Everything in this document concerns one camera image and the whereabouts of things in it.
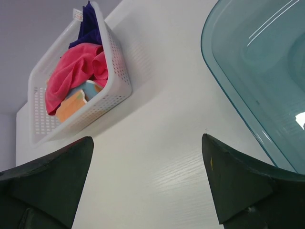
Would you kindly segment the pink microfiber towel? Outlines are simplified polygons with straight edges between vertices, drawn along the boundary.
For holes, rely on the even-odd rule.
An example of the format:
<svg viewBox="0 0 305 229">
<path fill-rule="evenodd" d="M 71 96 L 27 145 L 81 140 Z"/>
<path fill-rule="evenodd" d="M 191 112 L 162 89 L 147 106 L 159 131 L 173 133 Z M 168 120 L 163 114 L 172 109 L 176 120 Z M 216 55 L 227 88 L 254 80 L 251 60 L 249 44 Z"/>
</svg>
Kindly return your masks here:
<svg viewBox="0 0 305 229">
<path fill-rule="evenodd" d="M 69 91 L 87 80 L 104 87 L 108 68 L 102 45 L 81 43 L 68 49 L 60 58 L 47 82 L 45 104 L 48 115 L 55 115 Z"/>
</svg>

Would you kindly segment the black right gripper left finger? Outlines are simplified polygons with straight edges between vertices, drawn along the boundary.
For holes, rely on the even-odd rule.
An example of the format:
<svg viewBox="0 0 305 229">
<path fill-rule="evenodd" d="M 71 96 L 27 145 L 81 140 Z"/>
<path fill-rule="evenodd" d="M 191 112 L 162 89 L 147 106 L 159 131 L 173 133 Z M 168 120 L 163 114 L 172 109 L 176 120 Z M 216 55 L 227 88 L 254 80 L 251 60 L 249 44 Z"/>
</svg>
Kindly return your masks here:
<svg viewBox="0 0 305 229">
<path fill-rule="evenodd" d="M 70 229 L 90 168 L 94 143 L 83 137 L 0 173 L 2 229 Z"/>
</svg>

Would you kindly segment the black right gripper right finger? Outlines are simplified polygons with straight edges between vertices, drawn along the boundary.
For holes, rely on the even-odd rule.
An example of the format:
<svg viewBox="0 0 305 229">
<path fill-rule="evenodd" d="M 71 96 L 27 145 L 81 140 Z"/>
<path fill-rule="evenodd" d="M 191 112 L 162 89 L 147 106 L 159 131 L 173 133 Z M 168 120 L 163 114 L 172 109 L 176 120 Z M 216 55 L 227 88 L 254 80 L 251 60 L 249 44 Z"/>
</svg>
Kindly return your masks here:
<svg viewBox="0 0 305 229">
<path fill-rule="evenodd" d="M 202 155 L 219 224 L 226 229 L 303 229 L 305 176 L 226 145 L 209 134 Z"/>
</svg>

